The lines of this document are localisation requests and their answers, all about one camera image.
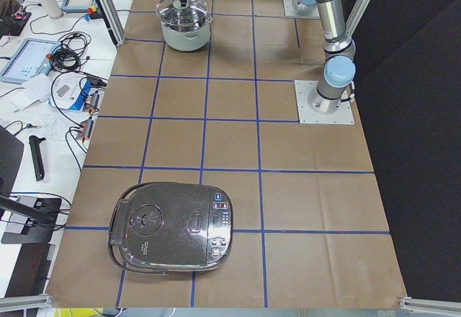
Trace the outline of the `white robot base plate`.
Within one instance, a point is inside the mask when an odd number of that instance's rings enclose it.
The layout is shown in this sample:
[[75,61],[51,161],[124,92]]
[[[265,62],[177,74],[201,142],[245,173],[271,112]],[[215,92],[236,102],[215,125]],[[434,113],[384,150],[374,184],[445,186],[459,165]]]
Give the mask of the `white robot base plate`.
[[317,81],[294,80],[298,120],[301,125],[354,125],[351,95],[345,89],[337,100],[324,99]]

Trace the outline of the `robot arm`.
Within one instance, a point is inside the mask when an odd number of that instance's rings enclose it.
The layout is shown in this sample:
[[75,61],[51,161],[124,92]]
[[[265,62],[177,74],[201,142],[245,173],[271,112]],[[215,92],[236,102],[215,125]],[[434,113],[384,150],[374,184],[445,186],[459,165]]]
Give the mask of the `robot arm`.
[[355,44],[347,32],[341,0],[314,1],[323,29],[326,62],[316,89],[309,93],[308,103],[314,111],[327,115],[338,110],[342,94],[353,82]]

